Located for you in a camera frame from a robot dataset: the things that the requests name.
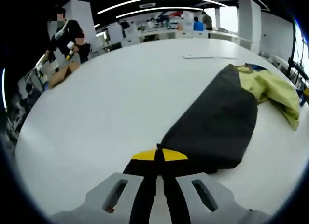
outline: ceiling light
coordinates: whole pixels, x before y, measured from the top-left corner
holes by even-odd
[[[124,3],[120,3],[118,5],[114,5],[112,7],[109,7],[109,8],[106,8],[100,12],[98,12],[97,14],[102,14],[104,12],[107,12],[111,9],[114,9],[114,8],[117,8],[117,7],[120,7],[120,6],[123,6],[123,5],[126,5],[126,4],[130,4],[130,3],[135,3],[135,2],[140,2],[140,1],[144,1],[144,0],[131,0],[131,1],[127,1],[127,2],[124,2]],[[218,5],[221,5],[221,6],[224,6],[224,7],[228,7],[227,5],[225,4],[222,4],[222,3],[218,3],[218,2],[215,2],[215,1],[211,1],[211,0],[199,0],[199,1],[203,1],[203,2],[210,2],[210,3],[214,3],[214,4],[218,4]]]
[[[143,9],[143,10],[138,10],[135,12],[130,12],[130,13],[126,13],[126,14],[122,14],[119,16],[116,16],[116,18],[120,18],[126,15],[132,15],[135,13],[142,13],[142,12],[148,12],[148,11],[154,11],[154,10],[163,10],[163,9],[169,9],[169,10],[197,10],[197,11],[202,11],[203,9],[201,8],[190,8],[190,7],[161,7],[161,8],[148,8],[148,9]]]
[[[4,73],[5,73],[5,68],[3,69],[3,72],[2,72],[2,99],[3,99],[4,108],[6,109],[6,100],[5,100],[5,92],[4,92]]]

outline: black t-shirt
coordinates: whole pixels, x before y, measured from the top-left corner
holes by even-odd
[[[58,39],[55,38],[55,35],[51,38],[48,46],[48,50],[55,51],[57,48],[66,56],[69,54],[70,49],[67,48],[67,45],[70,41],[76,43],[75,38],[78,37],[78,34],[82,32],[81,27],[79,26],[76,20],[68,20],[67,25],[64,28],[64,33]]]

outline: white table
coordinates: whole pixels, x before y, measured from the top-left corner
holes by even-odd
[[[278,67],[277,67],[278,70],[281,70],[281,67],[284,67],[285,69],[288,69],[289,63],[286,60],[282,59],[281,57],[276,56],[276,55],[271,55],[271,59],[275,63],[278,64]]]
[[[237,59],[182,58],[214,51]],[[223,67],[246,62],[288,81],[260,56],[216,39],[146,42],[86,62],[41,95],[21,129],[16,159],[34,200],[47,214],[78,207],[90,189],[122,172],[132,155],[155,147]],[[306,164],[308,133],[307,104],[294,132],[280,112],[263,103],[242,163],[212,177],[240,205],[274,213]]]

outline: window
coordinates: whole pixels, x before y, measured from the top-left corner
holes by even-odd
[[[204,9],[204,12],[206,12],[207,15],[209,15],[212,19],[212,27],[216,27],[216,15],[215,15],[215,9],[214,8],[206,8]]]
[[[293,61],[295,63],[301,63],[304,67],[304,71],[309,75],[309,59],[308,59],[308,46],[307,42],[304,39],[304,36],[301,33],[301,30],[296,22],[296,45]]]
[[[107,35],[105,31],[96,34],[96,37],[100,37],[100,36],[103,36],[105,40],[107,39]]]
[[[220,27],[234,33],[238,32],[238,18],[236,7],[220,8]]]

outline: pillar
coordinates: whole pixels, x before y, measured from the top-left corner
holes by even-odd
[[[220,27],[220,9],[216,8],[214,10],[214,14],[216,16],[216,27],[219,28]]]
[[[260,51],[261,41],[261,8],[252,0],[239,2],[239,36],[252,41],[251,50]]]

